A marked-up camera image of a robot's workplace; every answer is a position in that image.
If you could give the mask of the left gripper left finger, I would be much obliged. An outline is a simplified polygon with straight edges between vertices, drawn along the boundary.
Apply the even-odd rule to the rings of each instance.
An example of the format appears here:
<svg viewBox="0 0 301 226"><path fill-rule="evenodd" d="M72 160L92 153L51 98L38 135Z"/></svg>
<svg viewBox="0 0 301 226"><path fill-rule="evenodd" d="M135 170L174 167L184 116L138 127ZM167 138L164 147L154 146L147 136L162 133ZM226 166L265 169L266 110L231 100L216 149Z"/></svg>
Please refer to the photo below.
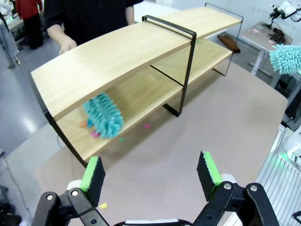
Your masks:
<svg viewBox="0 0 301 226"><path fill-rule="evenodd" d="M71 219L79 218L85 226L107 226L97 210L105 178L100 157L91 157L78 187L66 189L57 195L45 192L36 208L33 226L67 226Z"/></svg>

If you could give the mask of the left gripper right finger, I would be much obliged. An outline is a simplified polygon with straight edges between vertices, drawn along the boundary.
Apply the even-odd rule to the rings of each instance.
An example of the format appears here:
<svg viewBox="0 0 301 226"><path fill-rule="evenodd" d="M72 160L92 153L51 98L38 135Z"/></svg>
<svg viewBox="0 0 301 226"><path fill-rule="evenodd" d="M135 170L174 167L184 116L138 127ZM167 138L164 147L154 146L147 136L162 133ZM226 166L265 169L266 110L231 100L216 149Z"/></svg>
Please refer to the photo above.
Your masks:
<svg viewBox="0 0 301 226"><path fill-rule="evenodd" d="M261 184L241 187L223 180L210 152L200 152L197 173L207 204L192 223L194 226L216 226L225 212L235 212L243 226L279 225Z"/></svg>

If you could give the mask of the person's right hand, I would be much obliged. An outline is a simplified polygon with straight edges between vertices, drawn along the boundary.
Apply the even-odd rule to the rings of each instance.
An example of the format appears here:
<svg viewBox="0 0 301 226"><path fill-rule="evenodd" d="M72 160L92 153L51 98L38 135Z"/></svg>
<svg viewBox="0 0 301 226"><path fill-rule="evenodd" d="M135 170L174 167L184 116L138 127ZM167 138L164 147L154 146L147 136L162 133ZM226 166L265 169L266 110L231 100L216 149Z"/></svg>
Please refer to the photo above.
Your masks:
<svg viewBox="0 0 301 226"><path fill-rule="evenodd" d="M59 40L59 46L60 46L60 52L59 54L64 54L68 51L70 51L71 49L77 47L77 43L71 39L69 36L63 36L60 40Z"/></svg>

